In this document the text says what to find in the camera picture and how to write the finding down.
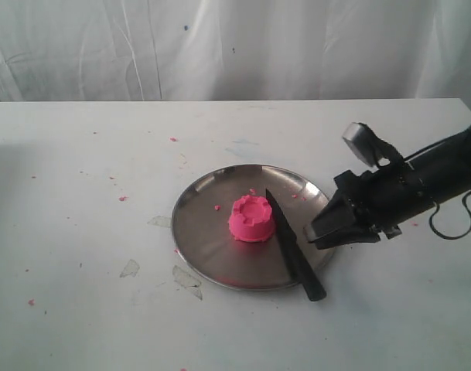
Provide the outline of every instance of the pink play dough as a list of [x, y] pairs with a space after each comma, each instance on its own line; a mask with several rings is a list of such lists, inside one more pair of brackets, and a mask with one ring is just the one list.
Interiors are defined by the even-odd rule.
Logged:
[[234, 202], [228, 226], [235, 240], [261, 242], [275, 232], [271, 206], [265, 197], [246, 195]]

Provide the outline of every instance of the knife blade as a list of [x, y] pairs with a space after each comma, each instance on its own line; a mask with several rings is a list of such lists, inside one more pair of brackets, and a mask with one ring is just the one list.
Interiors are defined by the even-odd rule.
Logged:
[[300, 281], [310, 301], [324, 299], [326, 297], [325, 288], [309, 265], [304, 253], [300, 250], [297, 244], [297, 235], [290, 227], [282, 208], [268, 189], [266, 189], [266, 199], [272, 209], [273, 220], [276, 225], [276, 238], [290, 275]]

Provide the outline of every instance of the stainless steel plate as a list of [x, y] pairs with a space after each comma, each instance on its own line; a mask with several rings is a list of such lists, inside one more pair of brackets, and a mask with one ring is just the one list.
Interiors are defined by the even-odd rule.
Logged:
[[238, 165], [222, 168], [196, 180], [180, 196], [172, 214], [172, 233], [179, 253], [192, 269], [229, 288], [271, 290], [296, 284], [289, 276], [275, 237], [263, 243], [236, 241], [228, 230], [232, 204], [255, 189], [269, 189], [281, 206], [299, 246], [315, 269], [333, 249], [317, 250], [302, 229], [328, 203], [310, 181], [283, 168]]

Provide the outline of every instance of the white curtain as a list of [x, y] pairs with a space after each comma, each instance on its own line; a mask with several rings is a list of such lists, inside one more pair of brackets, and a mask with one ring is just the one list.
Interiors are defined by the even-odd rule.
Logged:
[[0, 0], [0, 100], [461, 97], [471, 0]]

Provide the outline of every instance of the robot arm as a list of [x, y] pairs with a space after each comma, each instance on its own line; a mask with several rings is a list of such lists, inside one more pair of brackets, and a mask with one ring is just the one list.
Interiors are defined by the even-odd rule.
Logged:
[[[365, 124], [352, 123], [343, 139], [376, 172], [335, 177], [336, 193], [323, 211], [305, 227], [309, 242], [320, 250], [348, 243], [373, 243], [383, 232], [388, 239], [401, 234], [398, 224], [448, 199], [471, 194], [471, 126], [404, 158]], [[385, 158], [387, 165], [381, 165]], [[447, 237], [430, 225], [436, 234]]]

